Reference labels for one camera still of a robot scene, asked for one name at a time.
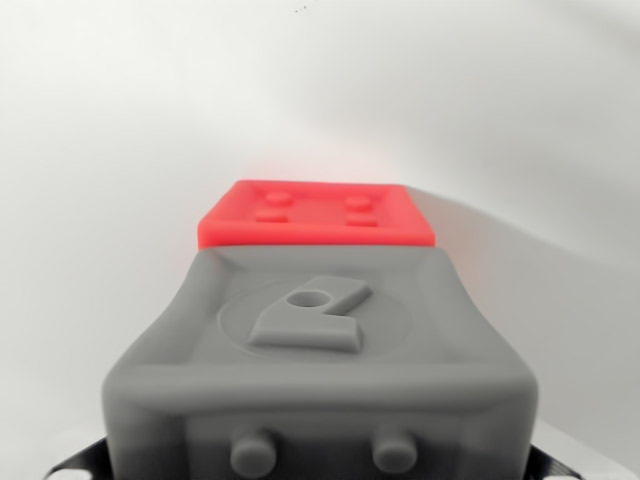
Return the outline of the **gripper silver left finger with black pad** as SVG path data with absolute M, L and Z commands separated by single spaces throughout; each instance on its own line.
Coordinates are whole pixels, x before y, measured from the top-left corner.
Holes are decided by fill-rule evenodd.
M 114 474 L 105 438 L 74 453 L 46 472 L 44 480 L 113 480 Z

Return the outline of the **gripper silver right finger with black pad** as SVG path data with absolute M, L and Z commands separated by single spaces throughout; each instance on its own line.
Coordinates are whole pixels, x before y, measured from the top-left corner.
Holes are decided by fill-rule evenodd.
M 584 476 L 571 466 L 573 451 L 564 444 L 531 444 L 524 473 L 526 480 L 543 480 L 556 477 L 584 479 Z

